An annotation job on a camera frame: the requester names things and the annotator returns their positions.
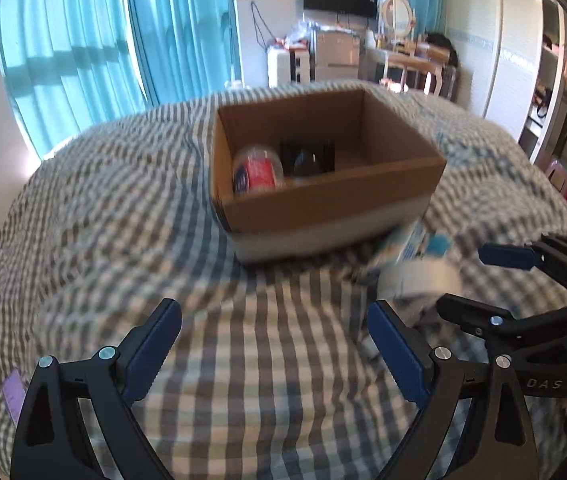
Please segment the white tape roll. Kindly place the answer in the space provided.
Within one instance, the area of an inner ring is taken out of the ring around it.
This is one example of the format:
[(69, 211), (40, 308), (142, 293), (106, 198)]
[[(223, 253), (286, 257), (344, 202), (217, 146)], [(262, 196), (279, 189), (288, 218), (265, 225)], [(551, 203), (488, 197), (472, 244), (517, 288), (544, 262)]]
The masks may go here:
[(379, 273), (377, 298), (381, 300), (439, 298), (461, 293), (458, 266), (445, 258), (402, 260), (385, 266)]

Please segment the clear dental floss jar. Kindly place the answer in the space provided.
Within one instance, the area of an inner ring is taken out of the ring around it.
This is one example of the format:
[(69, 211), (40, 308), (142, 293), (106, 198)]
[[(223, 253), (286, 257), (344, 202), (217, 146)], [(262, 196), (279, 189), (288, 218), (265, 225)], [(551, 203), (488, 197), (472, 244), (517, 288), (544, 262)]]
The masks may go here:
[(237, 195), (271, 191), (284, 182), (278, 154), (265, 145), (247, 146), (233, 160), (233, 191)]

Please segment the blue white small carton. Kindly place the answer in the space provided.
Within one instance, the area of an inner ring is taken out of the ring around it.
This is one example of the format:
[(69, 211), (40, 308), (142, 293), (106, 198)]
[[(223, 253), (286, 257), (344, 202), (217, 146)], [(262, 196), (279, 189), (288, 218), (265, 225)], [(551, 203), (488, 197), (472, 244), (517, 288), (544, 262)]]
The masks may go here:
[(404, 260), (444, 258), (452, 247), (451, 237), (430, 230), (422, 220), (405, 223), (387, 236), (367, 263), (366, 273), (379, 272)]

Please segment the checkered grey white bedspread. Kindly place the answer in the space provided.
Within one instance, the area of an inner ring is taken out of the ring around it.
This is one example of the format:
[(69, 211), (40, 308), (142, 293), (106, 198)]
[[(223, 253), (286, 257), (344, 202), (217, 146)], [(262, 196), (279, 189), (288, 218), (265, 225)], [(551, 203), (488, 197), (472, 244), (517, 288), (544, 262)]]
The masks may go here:
[(245, 268), (209, 198), (218, 107), (364, 90), (447, 160), (425, 225), (451, 241), (466, 296), (518, 318), (567, 305), (538, 270), (483, 266), (484, 243), (567, 236), (567, 202), (511, 136), (455, 104), (356, 81), (229, 91), (90, 128), (45, 160), (0, 229), (0, 473), (12, 421), (2, 387), (40, 356), (90, 358), (162, 298), (183, 327), (133, 412), (175, 479), (373, 479), (415, 408), (365, 348), (381, 240)]

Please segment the brown cardboard box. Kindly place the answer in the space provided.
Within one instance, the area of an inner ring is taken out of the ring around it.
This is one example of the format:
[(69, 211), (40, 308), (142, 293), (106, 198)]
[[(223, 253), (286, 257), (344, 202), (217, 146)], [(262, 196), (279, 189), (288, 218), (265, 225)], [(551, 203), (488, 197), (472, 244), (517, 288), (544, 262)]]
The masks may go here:
[[(236, 258), (252, 264), (317, 255), (420, 217), (446, 162), (399, 114), (407, 98), (363, 81), (338, 81), (220, 106), (210, 196)], [(280, 158), (283, 140), (333, 141), (334, 172), (283, 175), (274, 190), (235, 194), (235, 156), (265, 145)]]

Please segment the white dressing table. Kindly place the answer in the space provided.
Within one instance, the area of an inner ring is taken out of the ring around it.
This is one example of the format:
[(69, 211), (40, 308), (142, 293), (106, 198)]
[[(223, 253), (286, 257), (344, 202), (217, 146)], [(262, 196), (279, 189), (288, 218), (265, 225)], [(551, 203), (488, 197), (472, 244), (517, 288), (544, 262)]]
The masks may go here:
[(364, 48), (359, 78), (381, 84), (395, 93), (422, 92), (451, 101), (457, 84), (457, 68), (451, 51), (418, 42), (407, 52)]

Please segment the white louvered wardrobe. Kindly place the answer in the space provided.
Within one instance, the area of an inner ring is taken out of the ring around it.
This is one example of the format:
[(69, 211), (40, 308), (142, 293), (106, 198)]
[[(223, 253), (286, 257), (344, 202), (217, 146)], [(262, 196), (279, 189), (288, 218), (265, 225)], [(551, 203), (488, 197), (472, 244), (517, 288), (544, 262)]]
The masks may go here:
[(445, 36), (458, 54), (455, 102), (503, 128), (533, 162), (557, 106), (563, 54), (544, 44), (556, 0), (447, 0)]

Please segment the black object in box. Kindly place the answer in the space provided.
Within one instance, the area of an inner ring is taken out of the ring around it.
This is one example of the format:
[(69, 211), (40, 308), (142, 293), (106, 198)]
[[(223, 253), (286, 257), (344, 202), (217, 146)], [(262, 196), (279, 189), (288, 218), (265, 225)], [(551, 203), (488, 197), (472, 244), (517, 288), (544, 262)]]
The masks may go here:
[(334, 172), (333, 141), (283, 140), (280, 142), (283, 174), (291, 178), (317, 177)]

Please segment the white oval vanity mirror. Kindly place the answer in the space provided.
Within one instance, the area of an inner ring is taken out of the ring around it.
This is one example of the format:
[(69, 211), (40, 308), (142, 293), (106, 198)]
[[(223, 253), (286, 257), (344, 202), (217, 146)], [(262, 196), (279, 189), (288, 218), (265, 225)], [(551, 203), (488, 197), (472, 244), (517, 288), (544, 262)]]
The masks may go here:
[(409, 37), (416, 25), (415, 14), (408, 0), (384, 0), (380, 18), (385, 36), (392, 41)]

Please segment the silver mini fridge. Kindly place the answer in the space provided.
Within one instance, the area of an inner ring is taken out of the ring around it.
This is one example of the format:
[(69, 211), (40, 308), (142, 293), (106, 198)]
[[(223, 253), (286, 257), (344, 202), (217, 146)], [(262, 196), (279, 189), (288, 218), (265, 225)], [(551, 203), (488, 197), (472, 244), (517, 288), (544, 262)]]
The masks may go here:
[(356, 79), (361, 38), (342, 29), (315, 28), (311, 36), (311, 74), (314, 81)]

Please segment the white suitcase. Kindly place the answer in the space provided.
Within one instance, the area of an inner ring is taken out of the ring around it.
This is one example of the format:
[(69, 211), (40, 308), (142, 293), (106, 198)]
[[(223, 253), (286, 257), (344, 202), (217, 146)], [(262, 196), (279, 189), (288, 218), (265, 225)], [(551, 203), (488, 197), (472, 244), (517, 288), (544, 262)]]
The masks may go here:
[(267, 84), (270, 88), (286, 84), (308, 84), (311, 81), (311, 58), (308, 50), (267, 49)]

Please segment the blue window curtain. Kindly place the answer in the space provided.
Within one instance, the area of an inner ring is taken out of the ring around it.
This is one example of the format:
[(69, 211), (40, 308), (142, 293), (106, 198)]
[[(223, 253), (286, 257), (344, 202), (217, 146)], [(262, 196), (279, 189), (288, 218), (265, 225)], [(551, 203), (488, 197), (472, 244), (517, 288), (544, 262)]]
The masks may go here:
[(0, 73), (46, 157), (94, 125), (241, 76), (234, 0), (0, 0)]

